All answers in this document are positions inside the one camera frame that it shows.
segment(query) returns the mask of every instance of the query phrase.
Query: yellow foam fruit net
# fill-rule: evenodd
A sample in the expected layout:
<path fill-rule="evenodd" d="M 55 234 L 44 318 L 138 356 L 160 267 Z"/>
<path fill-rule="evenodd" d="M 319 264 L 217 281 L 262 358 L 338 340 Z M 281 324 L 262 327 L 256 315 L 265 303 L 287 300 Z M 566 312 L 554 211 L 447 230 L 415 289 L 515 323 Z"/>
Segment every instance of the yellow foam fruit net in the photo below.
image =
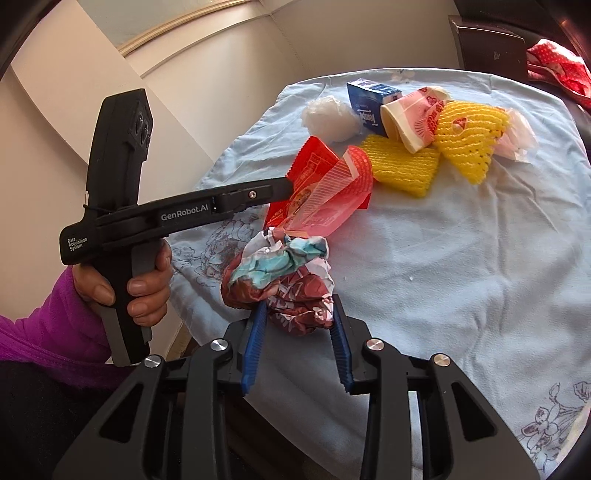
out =
<path fill-rule="evenodd" d="M 433 145 L 470 183 L 484 180 L 496 142 L 505 133 L 509 115 L 496 107 L 450 102 L 442 110 Z"/>
<path fill-rule="evenodd" d="M 424 197 L 431 186 L 439 165 L 439 152 L 423 148 L 410 153 L 403 143 L 380 135 L 368 135 L 361 144 L 381 183 L 403 190 L 415 197 Z"/>

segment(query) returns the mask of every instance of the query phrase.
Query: purple sleeve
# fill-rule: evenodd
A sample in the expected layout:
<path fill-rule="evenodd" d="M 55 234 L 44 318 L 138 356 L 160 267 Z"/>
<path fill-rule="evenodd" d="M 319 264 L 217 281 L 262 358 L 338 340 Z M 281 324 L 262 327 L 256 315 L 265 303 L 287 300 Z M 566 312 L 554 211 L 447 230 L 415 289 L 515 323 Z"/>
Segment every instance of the purple sleeve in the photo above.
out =
<path fill-rule="evenodd" d="M 0 361 L 32 362 L 77 387 L 116 388 L 128 368 L 105 364 L 111 355 L 102 321 L 74 289 L 72 268 L 31 316 L 0 316 Z"/>

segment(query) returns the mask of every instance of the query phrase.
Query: blue cloth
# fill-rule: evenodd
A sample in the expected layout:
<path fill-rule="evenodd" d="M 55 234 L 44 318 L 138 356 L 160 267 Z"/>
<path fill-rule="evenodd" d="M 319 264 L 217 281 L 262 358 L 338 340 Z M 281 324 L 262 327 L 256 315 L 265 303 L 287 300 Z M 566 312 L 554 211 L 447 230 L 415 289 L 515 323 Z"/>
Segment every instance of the blue cloth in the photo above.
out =
<path fill-rule="evenodd" d="M 402 353 L 449 354 L 546 477 L 560 439 L 591 401 L 591 178 L 561 100 L 511 80 L 454 70 L 312 79 L 286 87 L 197 188 L 284 175 L 308 138 L 300 121 L 306 103 L 326 95 L 348 101 L 346 82 L 360 77 L 405 94 L 440 85 L 458 100 L 516 108 L 537 136 L 531 164 L 497 158 L 480 186 L 448 161 L 424 199 L 376 184 L 369 209 L 356 211 L 329 245 L 331 275 L 347 313 Z M 346 144 L 333 147 L 342 153 Z M 263 218 L 262 209 L 251 209 L 223 225 L 171 237 L 179 269 L 173 304 L 199 342 L 244 317 L 223 305 L 219 271 Z M 328 332 L 291 338 L 270 326 L 248 400 L 334 475 L 359 478 L 367 398 L 349 397 L 339 384 Z M 418 434 L 415 423 L 415 442 Z M 418 455 L 414 462 L 419 471 Z"/>

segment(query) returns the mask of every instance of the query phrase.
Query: blue box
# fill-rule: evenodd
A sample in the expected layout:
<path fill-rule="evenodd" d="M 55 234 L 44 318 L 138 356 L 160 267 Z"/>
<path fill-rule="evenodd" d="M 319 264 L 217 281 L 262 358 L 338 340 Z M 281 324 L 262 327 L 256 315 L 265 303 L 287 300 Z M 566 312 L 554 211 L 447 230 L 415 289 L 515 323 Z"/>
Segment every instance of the blue box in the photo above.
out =
<path fill-rule="evenodd" d="M 365 79 L 347 83 L 347 91 L 351 107 L 361 117 L 363 125 L 372 132 L 387 137 L 379 109 L 382 105 L 399 99 L 402 92 L 390 85 Z"/>

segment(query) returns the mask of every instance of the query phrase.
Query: white plastic bag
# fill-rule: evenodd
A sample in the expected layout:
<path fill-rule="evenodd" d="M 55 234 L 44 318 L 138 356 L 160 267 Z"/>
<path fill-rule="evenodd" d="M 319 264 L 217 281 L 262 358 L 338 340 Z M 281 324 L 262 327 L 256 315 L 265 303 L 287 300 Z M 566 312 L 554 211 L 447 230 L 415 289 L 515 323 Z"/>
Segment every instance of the white plastic bag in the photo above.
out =
<path fill-rule="evenodd" d="M 509 114 L 509 127 L 495 146 L 495 154 L 510 160 L 529 163 L 526 156 L 535 155 L 538 141 L 530 123 L 517 110 L 505 109 Z"/>
<path fill-rule="evenodd" d="M 301 113 L 301 123 L 312 137 L 324 143 L 344 142 L 361 132 L 361 119 L 332 95 L 312 100 Z"/>

